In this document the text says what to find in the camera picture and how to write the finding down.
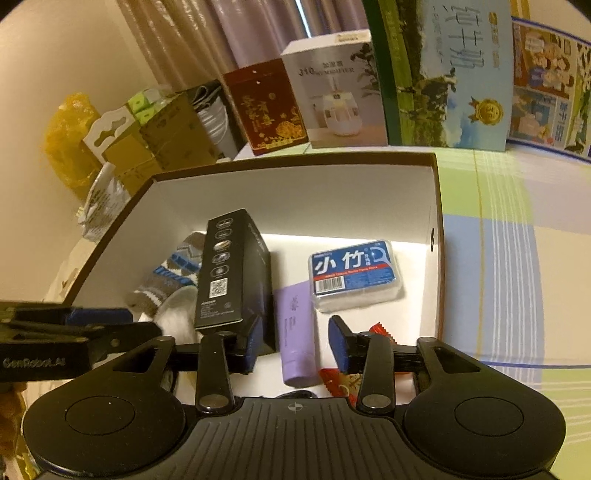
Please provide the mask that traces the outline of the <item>left hand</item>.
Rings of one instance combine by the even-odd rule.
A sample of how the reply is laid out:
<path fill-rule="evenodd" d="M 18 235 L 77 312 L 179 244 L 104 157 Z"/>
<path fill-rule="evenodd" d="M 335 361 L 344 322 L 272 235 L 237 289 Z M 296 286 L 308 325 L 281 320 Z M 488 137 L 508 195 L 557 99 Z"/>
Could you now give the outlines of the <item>left hand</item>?
<path fill-rule="evenodd" d="M 19 382 L 0 395 L 0 451 L 3 457 L 14 455 L 20 418 L 25 410 L 22 393 L 26 389 L 27 384 Z"/>

